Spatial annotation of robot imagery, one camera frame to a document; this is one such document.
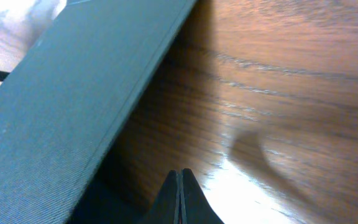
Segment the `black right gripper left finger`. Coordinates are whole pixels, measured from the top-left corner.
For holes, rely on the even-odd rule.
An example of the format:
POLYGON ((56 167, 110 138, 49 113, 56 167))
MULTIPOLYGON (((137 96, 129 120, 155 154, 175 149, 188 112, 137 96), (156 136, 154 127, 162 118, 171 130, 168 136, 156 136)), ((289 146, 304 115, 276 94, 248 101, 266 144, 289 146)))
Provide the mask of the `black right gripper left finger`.
POLYGON ((165 178, 150 210, 138 224, 179 223, 179 176, 171 170, 165 178))

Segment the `dark green box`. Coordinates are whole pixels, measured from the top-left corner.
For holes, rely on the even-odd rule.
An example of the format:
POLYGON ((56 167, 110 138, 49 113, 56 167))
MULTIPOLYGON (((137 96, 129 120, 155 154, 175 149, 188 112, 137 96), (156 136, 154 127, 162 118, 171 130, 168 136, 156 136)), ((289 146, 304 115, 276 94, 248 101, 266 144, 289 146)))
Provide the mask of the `dark green box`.
POLYGON ((195 5, 74 1, 0 86, 0 223, 65 223, 195 5))

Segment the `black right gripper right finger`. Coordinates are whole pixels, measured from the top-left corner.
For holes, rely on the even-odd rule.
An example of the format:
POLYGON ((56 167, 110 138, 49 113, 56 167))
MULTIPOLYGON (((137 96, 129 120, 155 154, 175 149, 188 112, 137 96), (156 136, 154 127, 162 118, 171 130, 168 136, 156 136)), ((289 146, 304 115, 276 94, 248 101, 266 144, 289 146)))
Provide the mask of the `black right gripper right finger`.
POLYGON ((180 172, 180 220, 182 224, 223 224, 189 168, 180 172))

